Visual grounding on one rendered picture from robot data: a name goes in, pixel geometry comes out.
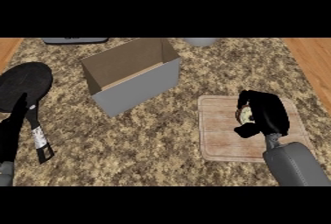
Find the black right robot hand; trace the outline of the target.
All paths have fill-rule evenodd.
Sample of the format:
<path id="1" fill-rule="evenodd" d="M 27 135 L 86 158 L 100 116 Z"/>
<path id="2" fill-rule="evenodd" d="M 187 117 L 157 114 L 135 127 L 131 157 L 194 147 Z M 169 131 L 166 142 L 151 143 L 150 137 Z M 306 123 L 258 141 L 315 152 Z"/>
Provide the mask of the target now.
<path id="1" fill-rule="evenodd" d="M 243 138 L 253 137 L 259 133 L 267 136 L 271 134 L 289 135 L 290 120 L 286 112 L 286 106 L 275 94 L 244 90 L 240 93 L 237 108 L 249 105 L 253 111 L 253 120 L 234 128 L 234 131 Z"/>

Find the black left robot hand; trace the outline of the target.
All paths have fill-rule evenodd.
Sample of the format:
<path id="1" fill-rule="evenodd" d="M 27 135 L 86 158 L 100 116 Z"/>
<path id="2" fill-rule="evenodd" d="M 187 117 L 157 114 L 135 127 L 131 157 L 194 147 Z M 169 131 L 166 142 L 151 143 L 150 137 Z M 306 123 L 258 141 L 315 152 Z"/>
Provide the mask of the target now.
<path id="1" fill-rule="evenodd" d="M 11 116 L 0 122 L 0 163 L 17 159 L 18 140 L 27 115 L 27 93 L 23 93 Z"/>

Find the cream frosted cupcake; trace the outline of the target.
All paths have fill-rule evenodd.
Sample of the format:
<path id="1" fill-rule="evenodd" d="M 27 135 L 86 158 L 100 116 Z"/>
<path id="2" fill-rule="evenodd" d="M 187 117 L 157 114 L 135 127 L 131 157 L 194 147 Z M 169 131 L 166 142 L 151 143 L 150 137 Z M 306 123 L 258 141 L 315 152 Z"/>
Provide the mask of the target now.
<path id="1" fill-rule="evenodd" d="M 249 105 L 244 105 L 236 112 L 236 118 L 240 124 L 255 123 L 253 111 Z"/>

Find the pale wooden cutting board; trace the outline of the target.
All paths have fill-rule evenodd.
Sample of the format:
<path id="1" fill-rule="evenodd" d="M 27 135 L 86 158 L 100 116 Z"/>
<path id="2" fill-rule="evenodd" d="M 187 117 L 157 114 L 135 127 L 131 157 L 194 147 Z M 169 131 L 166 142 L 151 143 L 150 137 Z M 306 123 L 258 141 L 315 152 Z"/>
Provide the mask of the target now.
<path id="1" fill-rule="evenodd" d="M 199 98 L 200 146 L 206 160 L 218 162 L 262 163 L 267 151 L 265 135 L 243 138 L 234 128 L 241 124 L 236 118 L 240 96 L 203 95 Z M 317 155 L 306 126 L 293 101 L 281 99 L 290 120 L 289 135 L 280 138 L 281 145 L 298 142 L 312 156 Z"/>

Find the open cardboard box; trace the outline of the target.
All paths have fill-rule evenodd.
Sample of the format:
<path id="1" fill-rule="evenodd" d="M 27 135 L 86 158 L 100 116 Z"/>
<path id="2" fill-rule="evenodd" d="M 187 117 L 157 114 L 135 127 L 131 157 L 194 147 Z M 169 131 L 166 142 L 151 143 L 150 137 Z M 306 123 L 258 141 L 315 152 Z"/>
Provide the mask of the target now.
<path id="1" fill-rule="evenodd" d="M 89 92 L 110 117 L 178 85 L 181 62 L 166 38 L 138 38 L 82 60 Z"/>

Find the black frying pan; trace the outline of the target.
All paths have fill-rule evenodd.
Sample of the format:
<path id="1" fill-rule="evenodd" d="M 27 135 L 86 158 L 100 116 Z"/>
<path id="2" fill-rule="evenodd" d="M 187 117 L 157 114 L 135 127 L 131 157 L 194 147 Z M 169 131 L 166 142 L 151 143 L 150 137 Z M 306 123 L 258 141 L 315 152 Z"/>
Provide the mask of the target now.
<path id="1" fill-rule="evenodd" d="M 32 125 L 36 154 L 40 164 L 55 156 L 38 118 L 39 102 L 48 95 L 52 82 L 52 69 L 43 62 L 23 63 L 0 75 L 0 112 L 11 113 L 14 111 L 17 100 L 23 93 L 27 93 L 26 101 L 29 111 L 26 119 Z"/>

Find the grey round container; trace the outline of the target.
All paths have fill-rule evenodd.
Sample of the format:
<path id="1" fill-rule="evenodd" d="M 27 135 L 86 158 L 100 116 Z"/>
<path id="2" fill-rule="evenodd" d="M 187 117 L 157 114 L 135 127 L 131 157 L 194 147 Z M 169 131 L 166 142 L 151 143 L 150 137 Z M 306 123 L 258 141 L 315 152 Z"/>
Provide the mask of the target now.
<path id="1" fill-rule="evenodd" d="M 184 39 L 193 46 L 212 46 L 218 38 L 185 38 Z"/>

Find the grey flat appliance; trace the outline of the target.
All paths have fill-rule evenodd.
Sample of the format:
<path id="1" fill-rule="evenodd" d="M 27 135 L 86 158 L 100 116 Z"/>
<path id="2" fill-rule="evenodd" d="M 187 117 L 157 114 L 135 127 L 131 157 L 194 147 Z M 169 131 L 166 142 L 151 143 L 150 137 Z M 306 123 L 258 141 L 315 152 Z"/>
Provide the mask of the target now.
<path id="1" fill-rule="evenodd" d="M 42 38 L 49 45 L 76 45 L 104 43 L 110 38 Z"/>

